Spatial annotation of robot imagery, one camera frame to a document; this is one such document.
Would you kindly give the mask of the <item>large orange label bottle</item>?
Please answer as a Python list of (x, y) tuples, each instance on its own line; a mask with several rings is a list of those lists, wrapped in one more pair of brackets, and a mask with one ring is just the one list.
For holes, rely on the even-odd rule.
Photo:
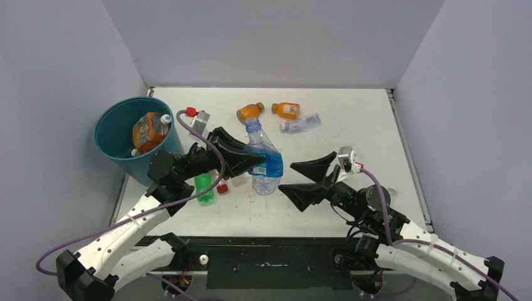
[(142, 155), (155, 149), (168, 135), (172, 117), (169, 114), (148, 112), (132, 128), (133, 149)]

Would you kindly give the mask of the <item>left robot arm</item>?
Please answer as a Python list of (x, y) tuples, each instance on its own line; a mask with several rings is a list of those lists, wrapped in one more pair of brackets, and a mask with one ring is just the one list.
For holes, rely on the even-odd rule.
[(120, 288), (156, 268), (185, 266), (184, 241), (172, 233), (139, 251), (129, 250), (194, 198), (188, 179), (213, 170), (223, 177), (237, 177), (265, 163), (264, 156), (248, 152), (222, 127), (212, 131), (205, 143), (204, 147), (193, 144), (185, 155), (157, 150), (147, 173), (152, 185), (128, 214), (95, 235), (90, 244), (76, 252), (65, 250), (56, 258), (58, 284), (71, 300), (111, 300)]

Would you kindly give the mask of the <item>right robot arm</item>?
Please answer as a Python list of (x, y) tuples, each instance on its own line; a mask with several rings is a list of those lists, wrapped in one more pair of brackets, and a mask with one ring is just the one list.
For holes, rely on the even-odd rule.
[(336, 265), (394, 270), (432, 284), (454, 300), (496, 300), (504, 262), (461, 250), (391, 208), (389, 192), (378, 182), (354, 189), (349, 176), (367, 174), (352, 148), (313, 161), (294, 162), (291, 168), (309, 179), (307, 184), (282, 184), (280, 191), (299, 210), (328, 201), (349, 215), (347, 243), (353, 251), (335, 254)]

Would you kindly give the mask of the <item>clear bottle blue cap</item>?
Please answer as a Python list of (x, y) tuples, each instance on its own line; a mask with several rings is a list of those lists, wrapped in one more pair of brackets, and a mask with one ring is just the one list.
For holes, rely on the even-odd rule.
[(398, 196), (397, 189), (392, 188), (392, 187), (388, 187), (386, 190), (387, 190), (388, 194), (390, 195), (391, 199), (394, 199), (394, 198), (396, 198)]

